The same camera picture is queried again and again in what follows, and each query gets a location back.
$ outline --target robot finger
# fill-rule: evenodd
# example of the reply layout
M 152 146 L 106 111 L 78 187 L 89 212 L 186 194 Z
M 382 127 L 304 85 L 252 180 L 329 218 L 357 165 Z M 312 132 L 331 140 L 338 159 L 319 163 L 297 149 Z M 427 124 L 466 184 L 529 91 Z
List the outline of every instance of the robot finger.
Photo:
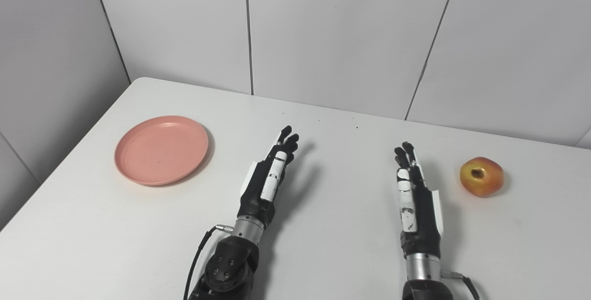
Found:
M 283 144 L 283 140 L 285 140 L 285 138 L 287 136 L 289 136 L 289 134 L 291 134 L 291 126 L 287 125 L 287 126 L 285 126 L 285 128 L 283 128 L 281 130 L 281 133 L 279 134 L 279 137 L 277 138 L 277 142 L 279 142 L 280 144 Z
M 406 151 L 403 148 L 397 147 L 396 149 L 394 149 L 394 153 L 396 154 L 395 160 L 401 168 L 407 169 L 410 167 Z

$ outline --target black cable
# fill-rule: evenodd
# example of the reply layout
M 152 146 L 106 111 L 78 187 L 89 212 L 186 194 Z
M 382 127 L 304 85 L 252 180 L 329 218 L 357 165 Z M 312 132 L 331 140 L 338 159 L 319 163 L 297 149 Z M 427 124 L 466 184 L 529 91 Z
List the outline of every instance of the black cable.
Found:
M 203 235 L 203 239 L 201 239 L 201 243 L 199 244 L 199 247 L 197 249 L 197 253 L 195 254 L 195 258 L 193 259 L 193 262 L 191 264 L 191 269 L 188 271 L 187 284 L 185 286 L 183 300 L 188 299 L 188 292 L 189 292 L 188 290 L 191 287 L 191 279 L 193 278 L 193 271 L 195 270 L 195 266 L 197 264 L 197 259 L 199 258 L 199 254 L 201 254 L 201 250 L 203 250 L 203 247 L 205 247 L 205 244 L 207 243 L 207 241 L 209 240 L 209 238 L 213 234 L 213 231 L 215 231 L 215 230 L 216 230 L 216 227 L 215 226 L 212 227 L 211 230 L 205 232 L 205 235 Z
M 464 284 L 466 284 L 466 286 L 470 290 L 470 293 L 472 293 L 474 300 L 479 300 L 480 296 L 478 295 L 478 292 L 476 291 L 476 287 L 474 287 L 474 284 L 472 283 L 470 278 L 468 278 L 466 276 L 462 276 L 462 281 L 464 282 Z

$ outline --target silver metal cylinder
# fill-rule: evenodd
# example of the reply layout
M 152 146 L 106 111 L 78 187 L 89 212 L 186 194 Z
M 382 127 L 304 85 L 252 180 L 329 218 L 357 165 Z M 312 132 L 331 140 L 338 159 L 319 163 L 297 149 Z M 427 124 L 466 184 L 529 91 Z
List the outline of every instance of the silver metal cylinder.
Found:
M 264 230 L 264 225 L 257 218 L 254 218 L 253 216 L 238 216 L 231 235 L 245 238 L 255 245 L 258 245 L 258 241 L 260 241 L 260 237 Z
M 423 253 L 407 255 L 407 277 L 409 281 L 414 279 L 423 281 L 441 280 L 439 258 L 435 255 Z

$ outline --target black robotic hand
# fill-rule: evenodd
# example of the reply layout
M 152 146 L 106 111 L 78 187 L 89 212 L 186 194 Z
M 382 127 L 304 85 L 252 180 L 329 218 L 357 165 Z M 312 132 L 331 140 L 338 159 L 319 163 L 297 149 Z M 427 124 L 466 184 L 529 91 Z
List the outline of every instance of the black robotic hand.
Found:
M 190 300 L 247 300 L 253 289 L 257 271 L 258 242 L 275 216 L 273 201 L 283 178 L 285 167 L 294 159 L 298 134 L 291 135 L 291 126 L 281 130 L 263 161 L 253 163 L 243 184 L 243 194 L 233 227 L 217 225 L 205 234 L 188 276 L 184 299 L 199 253 L 214 230 L 230 233 L 217 243 L 215 253 L 205 272 L 190 294 Z
M 404 142 L 394 152 L 400 166 L 397 172 L 403 223 L 400 242 L 407 265 L 403 300 L 452 300 L 451 291 L 441 283 L 442 277 L 462 279 L 474 298 L 479 299 L 468 277 L 440 268 L 439 243 L 443 235 L 443 220 L 439 191 L 427 187 L 414 146 Z

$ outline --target apple stem cavity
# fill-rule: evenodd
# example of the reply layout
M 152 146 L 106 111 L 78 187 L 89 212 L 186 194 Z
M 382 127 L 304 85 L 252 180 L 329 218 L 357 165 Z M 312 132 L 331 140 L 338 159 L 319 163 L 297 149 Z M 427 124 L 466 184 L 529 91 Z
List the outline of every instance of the apple stem cavity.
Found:
M 477 179 L 484 178 L 484 170 L 483 169 L 472 169 L 471 172 L 472 176 Z

